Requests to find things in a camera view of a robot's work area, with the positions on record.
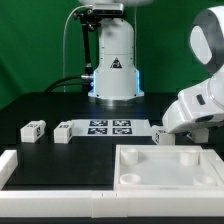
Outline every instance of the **green backdrop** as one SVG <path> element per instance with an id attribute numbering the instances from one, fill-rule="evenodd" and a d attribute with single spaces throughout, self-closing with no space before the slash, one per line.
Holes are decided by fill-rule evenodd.
<path id="1" fill-rule="evenodd" d="M 176 93 L 210 77 L 192 56 L 189 32 L 201 10 L 222 4 L 224 0 L 155 0 L 138 8 L 136 64 L 145 92 Z M 77 0 L 0 0 L 0 108 L 62 78 L 64 25 L 79 5 Z M 134 25 L 134 10 L 128 15 Z M 90 36 L 96 66 L 97 36 Z M 66 40 L 66 76 L 79 75 L 84 66 L 79 22 L 69 22 Z"/>

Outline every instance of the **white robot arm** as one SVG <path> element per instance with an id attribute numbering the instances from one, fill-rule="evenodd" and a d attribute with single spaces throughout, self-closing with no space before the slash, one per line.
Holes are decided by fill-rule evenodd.
<path id="1" fill-rule="evenodd" d="M 180 91 L 178 100 L 162 119 L 168 133 L 220 126 L 224 122 L 224 7 L 206 9 L 196 17 L 190 47 L 212 77 Z"/>
<path id="2" fill-rule="evenodd" d="M 134 30 L 122 14 L 124 6 L 141 6 L 153 0 L 79 1 L 89 5 L 90 17 L 100 18 L 97 24 L 99 66 L 93 74 L 89 100 L 108 106 L 141 101 L 144 92 L 140 90 L 139 72 L 134 66 Z"/>

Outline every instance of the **black table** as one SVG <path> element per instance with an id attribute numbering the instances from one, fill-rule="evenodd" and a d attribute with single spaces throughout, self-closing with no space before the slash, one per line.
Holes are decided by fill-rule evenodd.
<path id="1" fill-rule="evenodd" d="M 154 144 L 151 137 L 73 137 L 54 144 L 53 130 L 73 119 L 161 119 L 176 100 L 172 94 L 146 94 L 144 103 L 107 107 L 88 102 L 82 93 L 29 93 L 0 111 L 0 152 L 17 149 L 19 165 L 3 190 L 112 190 L 116 144 Z M 45 135 L 35 144 L 21 143 L 20 129 L 30 121 L 46 121 Z M 224 158 L 224 128 L 210 128 L 203 148 Z M 193 145 L 186 136 L 177 145 Z M 220 223 L 222 218 L 0 219 L 2 223 Z"/>

